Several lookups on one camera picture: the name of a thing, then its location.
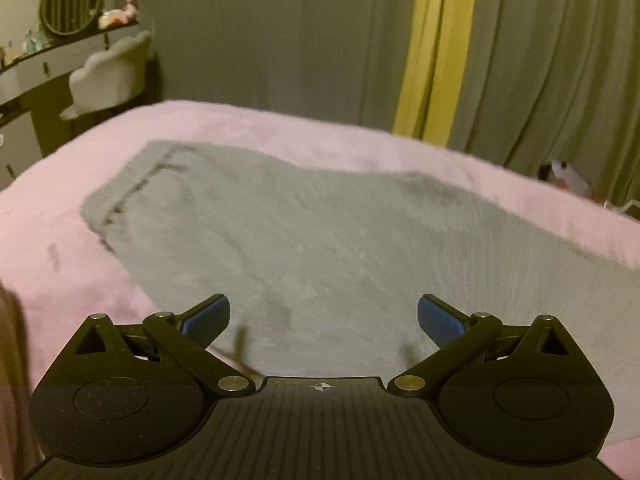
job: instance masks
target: white chair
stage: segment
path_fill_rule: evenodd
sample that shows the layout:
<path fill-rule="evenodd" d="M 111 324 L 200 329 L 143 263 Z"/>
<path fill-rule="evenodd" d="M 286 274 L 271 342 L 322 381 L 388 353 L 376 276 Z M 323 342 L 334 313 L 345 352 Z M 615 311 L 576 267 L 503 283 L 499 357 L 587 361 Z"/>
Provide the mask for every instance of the white chair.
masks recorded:
<path fill-rule="evenodd" d="M 61 114 L 63 121 L 110 110 L 128 103 L 145 90 L 146 57 L 151 33 L 122 38 L 109 50 L 92 54 L 82 68 L 69 76 L 74 103 Z"/>

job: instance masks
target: yellow curtain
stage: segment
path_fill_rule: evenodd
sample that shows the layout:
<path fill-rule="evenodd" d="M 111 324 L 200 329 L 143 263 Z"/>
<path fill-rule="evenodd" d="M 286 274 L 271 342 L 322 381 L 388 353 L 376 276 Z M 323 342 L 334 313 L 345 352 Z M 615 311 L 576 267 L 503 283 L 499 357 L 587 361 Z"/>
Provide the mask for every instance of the yellow curtain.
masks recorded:
<path fill-rule="evenodd" d="M 465 71 L 475 0 L 414 0 L 393 133 L 446 146 Z"/>

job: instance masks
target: gray curtain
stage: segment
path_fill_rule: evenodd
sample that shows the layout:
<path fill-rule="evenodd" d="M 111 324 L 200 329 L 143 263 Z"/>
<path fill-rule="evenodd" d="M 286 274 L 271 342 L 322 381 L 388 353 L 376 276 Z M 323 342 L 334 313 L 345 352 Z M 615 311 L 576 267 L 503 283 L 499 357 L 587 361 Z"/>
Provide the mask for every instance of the gray curtain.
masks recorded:
<path fill-rule="evenodd" d="M 390 130 L 413 0 L 140 0 L 159 97 Z"/>
<path fill-rule="evenodd" d="M 449 147 L 640 198 L 640 0 L 476 0 Z"/>

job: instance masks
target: bed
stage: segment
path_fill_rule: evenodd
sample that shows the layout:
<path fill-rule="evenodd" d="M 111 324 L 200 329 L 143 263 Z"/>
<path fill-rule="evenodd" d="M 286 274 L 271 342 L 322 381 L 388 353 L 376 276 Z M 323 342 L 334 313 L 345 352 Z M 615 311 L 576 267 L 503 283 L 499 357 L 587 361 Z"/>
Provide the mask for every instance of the bed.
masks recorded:
<path fill-rule="evenodd" d="M 31 388 L 89 314 L 107 312 L 115 323 L 130 324 L 157 310 L 80 214 L 84 199 L 155 139 L 247 148 L 304 168 L 429 174 L 584 250 L 640 269 L 635 221 L 475 158 L 354 126 L 226 105 L 165 102 L 93 128 L 0 194 L 0 280 L 19 300 L 12 314 L 4 309 L 4 330 L 19 327 L 18 314 L 24 317 L 25 382 Z M 2 359 L 17 359 L 12 351 L 4 348 Z M 0 478 L 8 480 L 12 470 L 19 470 L 22 459 L 16 454 L 30 449 L 33 437 L 24 420 L 28 387 L 21 392 L 2 386 L 0 408 L 8 429 L 0 434 Z M 34 455 L 24 456 L 33 463 Z M 640 479 L 640 439 L 610 443 L 600 457 L 622 478 Z"/>

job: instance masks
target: ribbed black surface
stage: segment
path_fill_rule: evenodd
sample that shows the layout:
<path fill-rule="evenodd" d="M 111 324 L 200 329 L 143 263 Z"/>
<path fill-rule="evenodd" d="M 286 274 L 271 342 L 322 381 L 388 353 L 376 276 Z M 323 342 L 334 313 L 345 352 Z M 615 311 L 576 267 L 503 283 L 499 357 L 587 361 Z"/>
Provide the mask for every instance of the ribbed black surface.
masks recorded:
<path fill-rule="evenodd" d="M 604 480 L 597 460 L 519 468 L 478 456 L 429 405 L 376 379 L 269 378 L 257 394 L 222 400 L 201 431 L 151 462 L 91 468 L 53 458 L 31 480 Z"/>

